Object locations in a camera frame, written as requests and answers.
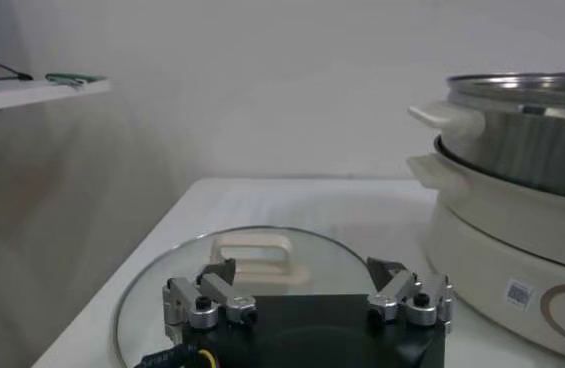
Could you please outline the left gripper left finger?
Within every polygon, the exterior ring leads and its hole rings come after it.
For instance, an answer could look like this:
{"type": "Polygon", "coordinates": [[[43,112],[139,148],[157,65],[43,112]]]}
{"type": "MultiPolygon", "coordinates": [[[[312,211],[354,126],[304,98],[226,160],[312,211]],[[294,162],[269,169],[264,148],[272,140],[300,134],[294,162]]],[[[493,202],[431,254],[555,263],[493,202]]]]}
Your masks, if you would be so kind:
{"type": "Polygon", "coordinates": [[[168,279],[162,288],[165,327],[210,330],[218,325],[221,310],[231,324],[254,326],[258,321],[256,299],[233,286],[236,270],[236,260],[229,258],[206,265],[194,281],[168,279]]]}

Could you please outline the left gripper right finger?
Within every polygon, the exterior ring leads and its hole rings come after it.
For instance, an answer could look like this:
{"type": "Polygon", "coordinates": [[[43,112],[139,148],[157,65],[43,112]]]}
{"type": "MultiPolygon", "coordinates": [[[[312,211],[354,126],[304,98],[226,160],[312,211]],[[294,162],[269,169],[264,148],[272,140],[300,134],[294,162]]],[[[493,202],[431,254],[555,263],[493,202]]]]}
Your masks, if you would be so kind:
{"type": "Polygon", "coordinates": [[[373,257],[367,258],[366,267],[376,288],[367,296],[372,324],[384,326],[403,317],[414,326],[451,327],[454,297],[447,275],[422,280],[402,263],[373,257]]]}

